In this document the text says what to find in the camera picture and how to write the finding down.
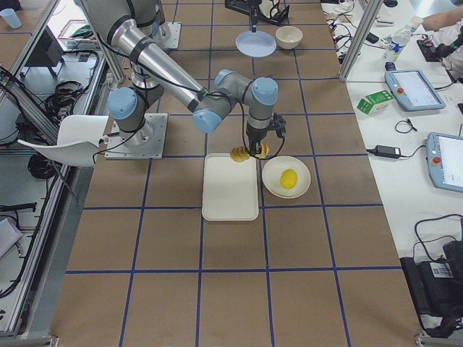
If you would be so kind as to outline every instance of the black bag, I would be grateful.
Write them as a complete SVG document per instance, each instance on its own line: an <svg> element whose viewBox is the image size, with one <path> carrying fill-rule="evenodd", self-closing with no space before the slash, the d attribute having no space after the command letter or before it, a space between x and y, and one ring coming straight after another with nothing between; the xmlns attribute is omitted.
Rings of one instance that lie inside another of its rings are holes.
<svg viewBox="0 0 463 347"><path fill-rule="evenodd" d="M13 9L14 11L21 9L20 0L0 0L0 11L3 9Z"/></svg>

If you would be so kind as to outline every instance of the person's arm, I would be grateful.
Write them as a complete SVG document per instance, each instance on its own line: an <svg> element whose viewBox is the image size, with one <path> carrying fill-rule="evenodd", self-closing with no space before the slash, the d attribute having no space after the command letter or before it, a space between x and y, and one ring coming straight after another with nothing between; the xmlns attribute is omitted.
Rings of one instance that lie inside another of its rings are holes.
<svg viewBox="0 0 463 347"><path fill-rule="evenodd" d="M437 31L442 27L449 27L463 18L463 6L451 11L433 14L423 19L422 26L425 30Z"/></svg>

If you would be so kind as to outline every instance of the green and white box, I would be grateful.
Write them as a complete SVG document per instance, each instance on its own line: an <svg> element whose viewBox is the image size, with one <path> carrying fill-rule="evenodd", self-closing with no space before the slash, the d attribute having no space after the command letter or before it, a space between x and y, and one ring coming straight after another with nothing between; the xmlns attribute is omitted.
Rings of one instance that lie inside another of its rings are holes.
<svg viewBox="0 0 463 347"><path fill-rule="evenodd" d="M387 91L382 90L366 95L360 100L357 108L366 114L372 114L385 109L394 97Z"/></svg>

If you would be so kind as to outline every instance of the blue cup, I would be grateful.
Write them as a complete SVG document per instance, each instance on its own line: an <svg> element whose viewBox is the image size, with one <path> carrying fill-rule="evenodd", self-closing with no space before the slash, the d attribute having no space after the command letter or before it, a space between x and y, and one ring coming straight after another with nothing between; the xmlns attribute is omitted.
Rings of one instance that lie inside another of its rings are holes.
<svg viewBox="0 0 463 347"><path fill-rule="evenodd" d="M16 12L13 9L3 9L0 11L0 16L8 23L13 29L21 27L21 21L17 17Z"/></svg>

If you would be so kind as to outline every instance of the plastic bottle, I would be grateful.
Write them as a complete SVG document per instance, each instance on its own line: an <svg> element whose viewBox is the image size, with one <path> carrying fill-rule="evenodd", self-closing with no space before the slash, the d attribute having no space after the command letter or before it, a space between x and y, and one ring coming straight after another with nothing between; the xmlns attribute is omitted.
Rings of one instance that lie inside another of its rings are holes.
<svg viewBox="0 0 463 347"><path fill-rule="evenodd" d="M385 62L393 62L399 58L399 54L404 50L404 47L412 38L412 32L422 23L422 18L413 17L409 24L405 25L402 29L397 30L388 40L383 54Z"/></svg>

